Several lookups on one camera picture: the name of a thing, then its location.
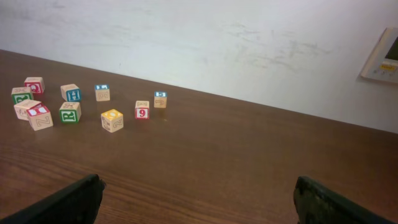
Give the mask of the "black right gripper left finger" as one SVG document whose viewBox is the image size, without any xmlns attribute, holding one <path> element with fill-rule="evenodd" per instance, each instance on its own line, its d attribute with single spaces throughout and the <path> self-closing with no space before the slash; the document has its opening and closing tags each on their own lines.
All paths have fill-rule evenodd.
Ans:
<svg viewBox="0 0 398 224">
<path fill-rule="evenodd" d="M 54 194 L 1 220 L 1 224 L 93 224 L 105 182 L 90 174 Z"/>
</svg>

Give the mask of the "red I wooden block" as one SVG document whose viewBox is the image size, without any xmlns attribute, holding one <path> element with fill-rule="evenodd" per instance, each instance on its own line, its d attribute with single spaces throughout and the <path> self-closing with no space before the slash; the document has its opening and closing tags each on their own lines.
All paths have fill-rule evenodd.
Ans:
<svg viewBox="0 0 398 224">
<path fill-rule="evenodd" d="M 53 126 L 51 112 L 46 106 L 28 109 L 27 117 L 29 124 L 34 131 Z"/>
</svg>

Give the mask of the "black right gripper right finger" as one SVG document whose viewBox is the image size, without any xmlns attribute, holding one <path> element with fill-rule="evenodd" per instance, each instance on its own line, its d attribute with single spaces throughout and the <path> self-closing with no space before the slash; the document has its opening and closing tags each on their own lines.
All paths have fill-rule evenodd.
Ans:
<svg viewBox="0 0 398 224">
<path fill-rule="evenodd" d="M 294 205 L 299 224 L 394 224 L 307 176 L 297 179 Z"/>
</svg>

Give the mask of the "green R wooden block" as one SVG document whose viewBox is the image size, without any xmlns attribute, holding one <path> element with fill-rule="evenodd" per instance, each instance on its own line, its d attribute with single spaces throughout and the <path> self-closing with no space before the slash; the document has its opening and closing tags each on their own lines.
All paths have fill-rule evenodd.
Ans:
<svg viewBox="0 0 398 224">
<path fill-rule="evenodd" d="M 63 123 L 78 123 L 81 117 L 79 102 L 64 102 L 59 109 L 60 119 Z"/>
</svg>

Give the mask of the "yellow O wooden block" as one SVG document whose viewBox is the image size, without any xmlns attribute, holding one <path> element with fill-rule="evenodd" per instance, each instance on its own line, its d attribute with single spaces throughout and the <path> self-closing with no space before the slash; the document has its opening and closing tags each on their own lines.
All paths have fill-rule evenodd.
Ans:
<svg viewBox="0 0 398 224">
<path fill-rule="evenodd" d="M 123 114 L 116 109 L 111 109 L 101 114 L 102 127 L 113 133 L 124 127 Z"/>
</svg>

